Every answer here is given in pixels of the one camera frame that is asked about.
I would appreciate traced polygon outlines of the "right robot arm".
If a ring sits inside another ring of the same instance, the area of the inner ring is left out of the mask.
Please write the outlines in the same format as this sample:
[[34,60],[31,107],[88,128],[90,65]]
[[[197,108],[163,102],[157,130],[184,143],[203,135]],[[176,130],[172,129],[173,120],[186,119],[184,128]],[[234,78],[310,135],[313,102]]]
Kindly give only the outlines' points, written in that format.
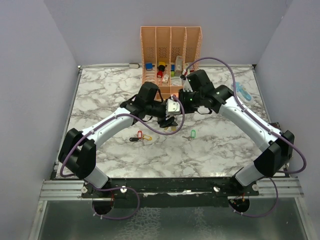
[[231,178],[229,189],[240,196],[248,185],[262,177],[273,177],[292,157],[295,136],[287,130],[281,132],[263,121],[242,102],[237,102],[233,91],[225,86],[214,87],[207,73],[196,70],[185,77],[188,90],[178,93],[186,113],[194,113],[205,107],[233,122],[257,145],[261,154]]

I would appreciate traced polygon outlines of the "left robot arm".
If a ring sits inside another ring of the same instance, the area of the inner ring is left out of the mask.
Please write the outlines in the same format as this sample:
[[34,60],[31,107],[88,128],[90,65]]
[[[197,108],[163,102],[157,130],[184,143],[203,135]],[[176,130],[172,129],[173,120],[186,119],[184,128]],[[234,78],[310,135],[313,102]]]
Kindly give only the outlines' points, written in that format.
[[137,94],[122,102],[110,116],[83,130],[69,130],[58,155],[61,167],[70,170],[71,176],[92,184],[97,196],[106,197],[111,186],[109,177],[96,165],[97,149],[118,132],[143,122],[145,116],[162,121],[173,107],[176,107],[175,114],[185,113],[179,95],[156,101],[155,97],[160,94],[156,84],[145,82]]

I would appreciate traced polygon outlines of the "green key tag with key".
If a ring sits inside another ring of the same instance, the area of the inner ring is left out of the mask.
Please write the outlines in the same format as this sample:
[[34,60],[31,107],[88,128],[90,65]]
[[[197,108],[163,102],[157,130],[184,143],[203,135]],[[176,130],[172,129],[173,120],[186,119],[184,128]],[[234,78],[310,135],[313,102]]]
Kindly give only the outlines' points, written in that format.
[[188,141],[195,139],[196,138],[196,131],[194,129],[192,129],[190,131],[190,135],[189,136],[183,136],[183,138],[187,139]]

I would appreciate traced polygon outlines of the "metal keyring with yellow grip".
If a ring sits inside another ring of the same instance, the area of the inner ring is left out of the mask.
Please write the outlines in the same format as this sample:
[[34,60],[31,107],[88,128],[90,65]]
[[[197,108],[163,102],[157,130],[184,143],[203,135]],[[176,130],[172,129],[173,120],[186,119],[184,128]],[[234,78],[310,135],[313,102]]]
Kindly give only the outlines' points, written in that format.
[[175,125],[167,126],[163,130],[165,133],[172,133],[172,132],[175,132],[177,129],[178,129],[178,125],[175,124]]

